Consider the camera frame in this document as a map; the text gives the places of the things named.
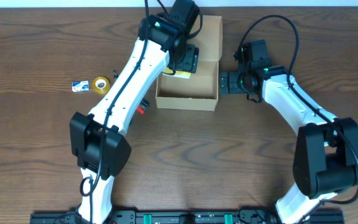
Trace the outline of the brown cardboard box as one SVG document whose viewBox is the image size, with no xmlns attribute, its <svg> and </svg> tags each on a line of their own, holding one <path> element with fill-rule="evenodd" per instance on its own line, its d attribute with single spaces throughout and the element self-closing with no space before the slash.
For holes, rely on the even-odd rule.
<svg viewBox="0 0 358 224">
<path fill-rule="evenodd" d="M 157 78 L 159 109 L 214 111 L 219 96 L 219 60 L 222 56 L 223 19 L 203 16 L 200 33 L 187 41 L 199 48 L 196 72 L 189 78 L 161 74 Z"/>
</svg>

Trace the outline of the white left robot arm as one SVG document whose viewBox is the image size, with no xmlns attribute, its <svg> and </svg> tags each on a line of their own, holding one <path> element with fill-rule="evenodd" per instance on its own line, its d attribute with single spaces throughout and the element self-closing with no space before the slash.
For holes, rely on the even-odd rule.
<svg viewBox="0 0 358 224">
<path fill-rule="evenodd" d="M 151 40 L 137 39 L 129 61 L 105 97 L 87 115 L 75 113 L 70 120 L 71 151 L 83 175 L 76 223 L 110 221 L 114 178 L 131 154 L 125 136 L 132 117 L 169 63 L 169 50 Z"/>
</svg>

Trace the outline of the yellow spiral notepad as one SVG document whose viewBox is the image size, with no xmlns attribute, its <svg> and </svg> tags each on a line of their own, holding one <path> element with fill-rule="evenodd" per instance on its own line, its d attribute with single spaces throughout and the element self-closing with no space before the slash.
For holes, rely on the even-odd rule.
<svg viewBox="0 0 358 224">
<path fill-rule="evenodd" d="M 168 67 L 162 72 L 162 74 L 166 75 L 166 76 L 177 77 L 177 78 L 185 78 L 185 79 L 189 79 L 191 77 L 190 72 L 184 72 L 184 71 L 179 71 L 179 70 L 171 70 Z"/>
</svg>

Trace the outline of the yellow tape roll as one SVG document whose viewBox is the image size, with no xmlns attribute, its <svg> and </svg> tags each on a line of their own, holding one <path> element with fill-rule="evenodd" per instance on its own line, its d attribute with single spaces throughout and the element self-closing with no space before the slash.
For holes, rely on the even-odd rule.
<svg viewBox="0 0 358 224">
<path fill-rule="evenodd" d="M 92 83 L 93 90 L 98 94 L 105 94 L 110 90 L 110 82 L 106 77 L 96 77 Z"/>
</svg>

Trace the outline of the red black stapler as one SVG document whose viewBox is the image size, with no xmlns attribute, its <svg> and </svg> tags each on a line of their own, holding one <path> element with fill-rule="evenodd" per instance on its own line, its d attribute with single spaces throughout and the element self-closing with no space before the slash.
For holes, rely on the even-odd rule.
<svg viewBox="0 0 358 224">
<path fill-rule="evenodd" d="M 144 114 L 148 107 L 149 107 L 149 102 L 143 98 L 139 103 L 139 105 L 137 106 L 136 111 L 140 114 Z"/>
</svg>

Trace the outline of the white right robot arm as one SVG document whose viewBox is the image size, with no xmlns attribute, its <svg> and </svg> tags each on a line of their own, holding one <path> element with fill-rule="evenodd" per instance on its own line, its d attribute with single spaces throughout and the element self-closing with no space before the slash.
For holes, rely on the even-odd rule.
<svg viewBox="0 0 358 224">
<path fill-rule="evenodd" d="M 295 183 L 267 223 L 304 223 L 325 203 L 336 204 L 338 194 L 356 187 L 358 198 L 358 124 L 339 119 L 307 95 L 286 68 L 268 67 L 246 72 L 222 72 L 221 90 L 228 94 L 257 95 L 272 105 L 296 134 L 293 176 Z"/>
</svg>

